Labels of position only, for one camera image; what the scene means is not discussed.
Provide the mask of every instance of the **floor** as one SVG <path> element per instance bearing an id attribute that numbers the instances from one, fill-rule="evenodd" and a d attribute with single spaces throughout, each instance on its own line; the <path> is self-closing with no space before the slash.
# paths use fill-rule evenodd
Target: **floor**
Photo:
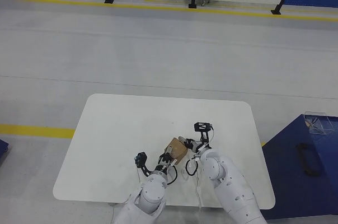
<path id="1" fill-rule="evenodd" d="M 245 101 L 267 142 L 305 111 L 338 116 L 338 23 L 0 1 L 0 123 L 76 128 L 94 93 Z M 0 137 L 0 223 L 110 223 L 108 204 L 52 195 L 70 139 Z M 230 223 L 158 223 L 199 218 Z"/>

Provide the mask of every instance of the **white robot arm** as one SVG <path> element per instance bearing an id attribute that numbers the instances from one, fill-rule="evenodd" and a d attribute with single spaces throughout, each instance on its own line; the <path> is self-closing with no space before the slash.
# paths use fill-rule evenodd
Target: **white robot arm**
<path id="1" fill-rule="evenodd" d="M 147 182 L 142 184 L 133 194 L 131 194 L 125 206 L 117 215 L 115 224 L 154 224 L 162 213 L 166 200 L 164 199 L 165 189 L 172 184 L 177 177 L 168 183 L 168 168 L 176 162 L 171 156 L 171 147 L 168 147 L 164 154 L 160 155 L 158 165 L 154 171 L 149 171 L 145 166 L 147 155 L 139 153 L 135 158 L 137 168 L 142 169 Z"/>
<path id="2" fill-rule="evenodd" d="M 208 132 L 214 130 L 212 125 L 196 123 L 194 128 L 201 133 L 200 141 L 183 137 L 179 137 L 179 141 L 195 153 L 194 158 L 200 158 L 203 171 L 212 181 L 215 195 L 223 209 L 236 224 L 267 224 L 245 177 L 232 160 L 219 156 L 210 147 Z"/>
<path id="3" fill-rule="evenodd" d="M 212 129 L 212 125 L 196 123 L 194 128 L 195 131 L 201 132 L 200 141 L 183 137 L 179 137 L 179 140 L 186 148 L 195 153 L 194 158 L 200 158 L 203 170 L 212 181 L 214 192 L 223 209 L 236 224 L 267 224 L 257 205 L 254 192 L 245 177 L 232 160 L 219 156 L 209 146 L 208 132 Z M 115 224 L 156 223 L 166 205 L 166 201 L 163 199 L 165 188 L 175 181 L 174 179 L 174 181 L 167 183 L 167 169 L 175 163 L 170 156 L 170 152 L 171 149 L 168 148 L 160 156 L 158 166 L 153 172 L 148 171 L 145 167 L 147 159 L 145 153 L 138 154 L 135 163 L 137 168 L 141 168 L 144 174 L 148 176 L 148 180 L 131 195 L 116 217 Z"/>

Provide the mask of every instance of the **yellow stripe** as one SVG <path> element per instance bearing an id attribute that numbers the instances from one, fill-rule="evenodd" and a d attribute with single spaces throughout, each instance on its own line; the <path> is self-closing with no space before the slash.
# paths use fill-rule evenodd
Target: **yellow stripe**
<path id="1" fill-rule="evenodd" d="M 105 4 L 105 3 L 98 3 L 98 2 L 75 2 L 75 1 L 61 1 L 61 0 L 24 0 L 24 1 L 38 2 L 38 3 L 71 4 L 71 5 L 80 5 L 80 6 L 137 8 L 141 10 L 183 11 L 183 12 L 213 13 L 213 14 L 223 14 L 223 15 L 264 17 L 264 18 L 286 18 L 286 19 L 293 19 L 293 20 L 315 20 L 315 21 L 326 21 L 326 22 L 338 22 L 338 18 L 317 17 L 317 16 L 272 15 L 268 13 L 265 14 L 265 13 L 255 13 L 255 12 L 236 12 L 236 11 L 226 11 L 226 10 L 192 9 L 192 8 L 179 8 L 179 7 L 166 7 L 166 6 L 143 6 L 143 5 L 135 5 L 135 4 Z"/>
<path id="2" fill-rule="evenodd" d="M 145 2 L 150 3 L 169 3 L 169 4 L 180 4 L 180 5 L 186 5 L 185 2 L 172 2 L 172 1 L 163 1 L 163 0 L 144 0 Z M 206 4 L 206 7 L 219 7 L 219 8 L 244 8 L 244 9 L 250 9 L 250 10 L 267 10 L 270 11 L 273 8 L 269 7 L 258 7 L 258 6 L 238 6 L 238 5 L 225 5 L 225 4 L 215 4 L 210 3 Z M 330 11 L 313 11 L 313 10 L 290 10 L 290 9 L 281 9 L 281 12 L 305 12 L 305 13 L 320 13 L 320 14 L 332 14 L 332 15 L 338 15 L 338 12 L 330 12 Z"/>
<path id="3" fill-rule="evenodd" d="M 49 138 L 72 138 L 74 129 L 0 124 L 0 134 L 16 134 L 19 136 L 40 136 Z"/>

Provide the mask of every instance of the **transparent box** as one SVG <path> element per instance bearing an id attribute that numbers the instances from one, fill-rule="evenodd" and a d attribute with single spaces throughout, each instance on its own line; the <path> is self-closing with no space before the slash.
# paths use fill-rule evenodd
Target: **transparent box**
<path id="1" fill-rule="evenodd" d="M 334 131 L 326 113 L 307 111 L 304 113 L 304 122 L 310 134 L 329 134 Z"/>

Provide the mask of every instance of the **cardboard box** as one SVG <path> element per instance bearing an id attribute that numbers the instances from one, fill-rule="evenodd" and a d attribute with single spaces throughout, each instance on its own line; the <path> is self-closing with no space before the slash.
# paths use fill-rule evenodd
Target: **cardboard box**
<path id="1" fill-rule="evenodd" d="M 167 147 L 169 146 L 172 147 L 172 152 L 170 155 L 177 159 L 175 165 L 178 165 L 187 154 L 187 148 L 177 138 L 173 138 Z"/>

